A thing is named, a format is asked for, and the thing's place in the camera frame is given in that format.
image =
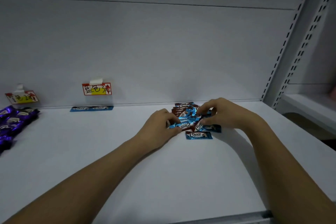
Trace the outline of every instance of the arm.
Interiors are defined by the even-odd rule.
[[[124,176],[146,154],[162,147],[181,128],[166,128],[179,119],[156,111],[132,139],[56,185],[8,219],[13,223],[91,223]]]
[[[223,98],[205,103],[198,114],[211,107],[212,117],[202,119],[202,124],[238,128],[250,139],[272,213],[280,223],[335,223],[334,203],[260,116]]]

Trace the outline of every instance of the pink object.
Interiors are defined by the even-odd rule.
[[[334,89],[330,92],[330,98],[334,101],[336,101],[336,86]]]

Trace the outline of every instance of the person's left hand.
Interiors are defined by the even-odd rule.
[[[167,120],[170,124],[180,123],[178,117],[166,109],[154,112],[135,138],[143,142],[148,147],[148,151],[162,147],[170,138],[181,133],[180,127],[166,128]]]

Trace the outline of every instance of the finger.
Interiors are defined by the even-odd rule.
[[[167,128],[167,132],[168,132],[169,138],[172,138],[172,137],[178,135],[179,133],[181,133],[182,129],[180,127]]]
[[[216,113],[217,113],[217,108],[216,107],[212,108],[212,110],[211,110],[211,116],[215,116]]]
[[[166,120],[169,120],[171,124],[181,123],[180,119],[171,112],[165,113],[165,118]]]
[[[217,100],[216,99],[211,99],[210,101],[204,103],[202,106],[200,106],[197,109],[196,114],[200,115],[201,113],[209,110],[211,107],[217,107]]]
[[[166,108],[163,108],[163,109],[159,110],[159,112],[165,113],[165,112],[168,112],[168,110]]]
[[[215,115],[215,116],[212,116],[210,118],[203,118],[201,120],[201,123],[202,123],[202,125],[213,125],[213,124],[216,124],[216,121],[217,121],[217,117]]]

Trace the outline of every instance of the perforated strip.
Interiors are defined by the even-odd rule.
[[[260,101],[263,101],[263,100],[264,100],[264,97],[265,97],[265,95],[266,95],[266,91],[267,91],[267,89],[268,89],[268,87],[269,87],[269,85],[270,85],[270,83],[271,83],[271,81],[272,81],[272,79],[273,79],[275,70],[277,69],[278,64],[279,64],[279,61],[280,61],[280,59],[281,59],[281,57],[282,57],[282,54],[283,54],[283,52],[284,52],[284,50],[285,50],[285,48],[286,48],[286,46],[287,46],[289,37],[290,37],[290,35],[292,34],[293,28],[294,28],[294,26],[295,26],[295,23],[296,23],[296,21],[297,21],[297,18],[299,17],[299,15],[300,15],[300,13],[301,13],[301,8],[302,8],[304,2],[305,2],[305,0],[301,0],[300,4],[299,4],[299,6],[298,6],[298,8],[297,8],[297,10],[296,10],[296,13],[295,13],[295,15],[294,15],[293,21],[292,21],[292,23],[291,23],[291,25],[290,25],[290,27],[289,27],[288,33],[286,34],[286,38],[285,38],[285,40],[284,40],[284,42],[283,42],[283,44],[282,44],[281,50],[280,50],[280,52],[279,52],[279,55],[278,55],[278,57],[277,57],[277,59],[276,59],[276,62],[275,62],[275,64],[274,64],[274,66],[273,66],[273,69],[272,69],[272,72],[271,72],[271,74],[270,74],[270,77],[268,78],[266,87],[265,87],[265,89],[264,89],[264,91],[263,91],[263,93],[262,93],[262,96],[261,96],[261,98],[260,98]]]
[[[321,0],[317,11],[313,17],[313,21],[311,22],[310,26],[308,27],[308,30],[305,34],[304,39],[302,40],[301,44],[300,44],[300,48],[298,50],[297,55],[294,57],[292,64],[290,66],[290,68],[287,71],[286,74],[286,78],[284,79],[280,90],[278,92],[278,95],[276,96],[276,99],[274,100],[274,102],[272,103],[272,108],[276,109],[277,104],[279,103],[279,100],[281,99],[281,95],[284,93],[285,89],[287,88],[287,85],[290,82],[290,78],[293,76],[298,63],[300,62],[300,59],[302,58],[302,56],[305,53],[305,48],[307,47],[309,40],[311,39],[312,35],[313,35],[313,31],[316,28],[317,24],[319,23],[319,21],[321,20],[322,15],[325,12],[325,9],[327,8],[329,0]]]

